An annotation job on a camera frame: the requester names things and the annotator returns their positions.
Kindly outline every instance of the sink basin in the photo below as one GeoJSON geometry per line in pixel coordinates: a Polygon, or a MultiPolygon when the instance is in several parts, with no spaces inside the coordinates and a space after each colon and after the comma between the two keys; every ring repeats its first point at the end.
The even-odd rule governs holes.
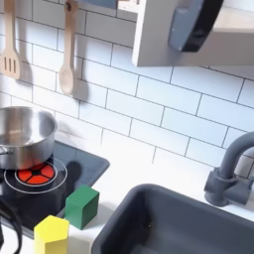
{"type": "Polygon", "coordinates": [[[92,254],[253,254],[254,223],[153,185],[133,188],[92,254]]]}

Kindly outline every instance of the green block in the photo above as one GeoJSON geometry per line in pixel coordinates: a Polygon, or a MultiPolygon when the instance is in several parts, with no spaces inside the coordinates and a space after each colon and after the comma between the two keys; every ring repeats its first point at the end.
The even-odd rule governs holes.
{"type": "Polygon", "coordinates": [[[82,229],[97,214],[98,204],[99,192],[81,186],[66,199],[65,218],[71,225],[82,229]]]}

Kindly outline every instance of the faucet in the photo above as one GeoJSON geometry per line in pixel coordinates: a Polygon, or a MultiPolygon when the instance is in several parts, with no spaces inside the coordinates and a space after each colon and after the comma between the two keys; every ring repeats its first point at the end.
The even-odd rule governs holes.
{"type": "Polygon", "coordinates": [[[254,132],[236,139],[227,149],[221,166],[210,172],[204,187],[205,199],[214,206],[224,207],[230,202],[246,205],[254,178],[243,183],[234,174],[241,155],[254,147],[254,132]]]}

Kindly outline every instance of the yellow hexagon block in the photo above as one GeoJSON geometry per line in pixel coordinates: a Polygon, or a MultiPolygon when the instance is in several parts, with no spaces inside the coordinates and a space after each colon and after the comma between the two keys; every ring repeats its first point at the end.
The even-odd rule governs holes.
{"type": "Polygon", "coordinates": [[[35,227],[35,254],[66,254],[69,222],[48,216],[35,227]]]}

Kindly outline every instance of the wooden spatula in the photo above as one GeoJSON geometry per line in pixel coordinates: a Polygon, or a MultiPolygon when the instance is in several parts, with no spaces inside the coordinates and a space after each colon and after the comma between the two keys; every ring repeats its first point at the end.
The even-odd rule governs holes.
{"type": "Polygon", "coordinates": [[[65,2],[64,59],[60,71],[60,85],[65,95],[70,95],[74,89],[74,31],[77,8],[77,3],[74,0],[65,2]]]}
{"type": "Polygon", "coordinates": [[[1,56],[1,68],[4,75],[20,78],[20,56],[15,41],[15,0],[4,0],[5,50],[1,56]]]}

